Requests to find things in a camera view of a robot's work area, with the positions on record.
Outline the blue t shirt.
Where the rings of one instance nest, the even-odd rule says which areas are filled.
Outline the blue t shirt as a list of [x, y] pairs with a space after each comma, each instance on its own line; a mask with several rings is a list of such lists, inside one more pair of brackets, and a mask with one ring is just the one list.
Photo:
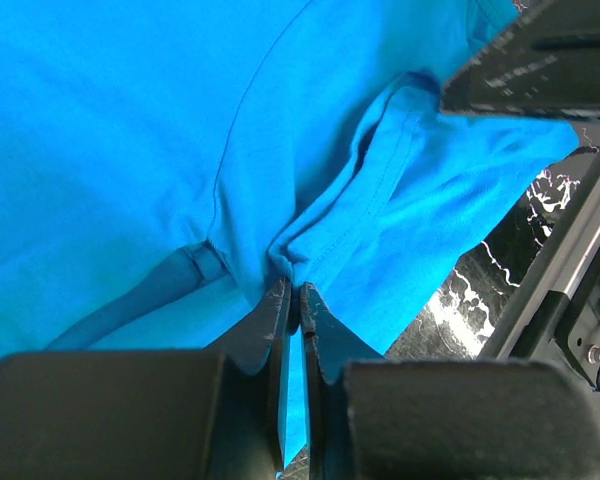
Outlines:
[[[535, 177], [565, 122], [445, 115], [440, 86], [509, 1], [0, 1], [0, 375], [81, 380], [150, 349], [149, 432], [62, 466], [0, 441], [0, 479], [182, 479], [185, 360], [278, 277], [383, 352]], [[6, 419], [0, 417], [0, 434]]]

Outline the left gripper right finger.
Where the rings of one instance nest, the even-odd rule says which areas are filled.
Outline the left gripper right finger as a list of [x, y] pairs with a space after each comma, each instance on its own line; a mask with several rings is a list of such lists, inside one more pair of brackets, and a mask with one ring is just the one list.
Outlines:
[[386, 360], [300, 290], [313, 479], [600, 479], [600, 433], [560, 369]]

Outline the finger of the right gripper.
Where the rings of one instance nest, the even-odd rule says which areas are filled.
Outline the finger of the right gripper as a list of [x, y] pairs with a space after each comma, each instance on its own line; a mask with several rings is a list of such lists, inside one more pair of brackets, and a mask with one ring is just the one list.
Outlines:
[[600, 1], [543, 1], [525, 11], [445, 84], [440, 108], [600, 120]]

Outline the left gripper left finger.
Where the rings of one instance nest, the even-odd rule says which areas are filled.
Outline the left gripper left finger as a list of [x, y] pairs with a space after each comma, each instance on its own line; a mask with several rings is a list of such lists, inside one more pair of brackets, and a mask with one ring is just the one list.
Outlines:
[[198, 350], [0, 360], [0, 479], [273, 479], [284, 467], [291, 285]]

